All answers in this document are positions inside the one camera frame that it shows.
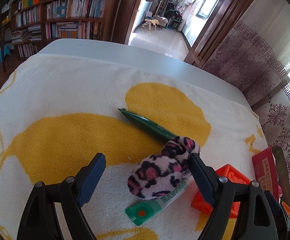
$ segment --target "red box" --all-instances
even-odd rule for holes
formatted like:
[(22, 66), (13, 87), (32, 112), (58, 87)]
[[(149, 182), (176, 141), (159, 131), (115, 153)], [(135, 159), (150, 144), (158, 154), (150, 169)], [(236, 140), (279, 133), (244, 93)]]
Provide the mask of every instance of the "red box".
[(269, 190), (274, 198), (279, 201), (278, 178), (271, 146), (252, 157), (256, 181), (263, 191)]
[[(244, 174), (235, 169), (230, 164), (226, 164), (222, 166), (218, 170), (216, 170), (218, 176), (226, 176), (231, 182), (241, 183), (241, 184), (249, 184), (251, 182)], [(240, 202), (234, 202), (232, 204), (232, 210), (230, 212), (229, 218), (237, 218), (239, 211)], [(210, 215), (213, 211), (213, 208), (204, 201), (200, 191), (197, 192), (194, 200), (192, 201), (192, 207), (198, 209), (199, 211)]]

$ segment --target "orange dot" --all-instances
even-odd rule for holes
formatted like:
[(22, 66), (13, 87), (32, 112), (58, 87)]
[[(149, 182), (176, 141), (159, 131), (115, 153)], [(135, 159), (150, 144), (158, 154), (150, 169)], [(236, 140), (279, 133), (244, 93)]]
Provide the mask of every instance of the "orange dot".
[(140, 217), (144, 217), (146, 215), (146, 212), (144, 210), (140, 210), (140, 211), (138, 211), (138, 215)]

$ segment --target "dark green package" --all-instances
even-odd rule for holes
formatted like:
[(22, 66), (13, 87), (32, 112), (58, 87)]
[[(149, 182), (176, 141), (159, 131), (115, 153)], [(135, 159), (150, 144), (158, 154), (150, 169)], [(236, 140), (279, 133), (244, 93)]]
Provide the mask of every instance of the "dark green package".
[(121, 111), (122, 114), (131, 120), (138, 128), (153, 136), (155, 139), (159, 139), (163, 143), (166, 143), (171, 138), (177, 136), (146, 117), (127, 111), (125, 108), (119, 109), (119, 111)]

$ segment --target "blue stool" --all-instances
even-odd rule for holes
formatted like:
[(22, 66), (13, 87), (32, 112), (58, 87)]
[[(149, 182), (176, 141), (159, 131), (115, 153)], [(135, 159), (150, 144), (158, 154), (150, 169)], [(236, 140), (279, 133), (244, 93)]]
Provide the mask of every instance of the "blue stool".
[[(8, 54), (11, 55), (11, 51), (8, 46), (4, 45), (4, 57)], [(0, 62), (2, 63), (1, 48), (0, 48)]]

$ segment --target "white floor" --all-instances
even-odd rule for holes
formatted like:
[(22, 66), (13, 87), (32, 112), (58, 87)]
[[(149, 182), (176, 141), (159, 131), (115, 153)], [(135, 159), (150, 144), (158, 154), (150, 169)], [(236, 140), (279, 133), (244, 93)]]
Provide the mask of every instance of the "white floor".
[(183, 61), (188, 49), (181, 33), (172, 29), (162, 28), (160, 31), (148, 31), (148, 27), (138, 27), (131, 33), (128, 45), (151, 50)]

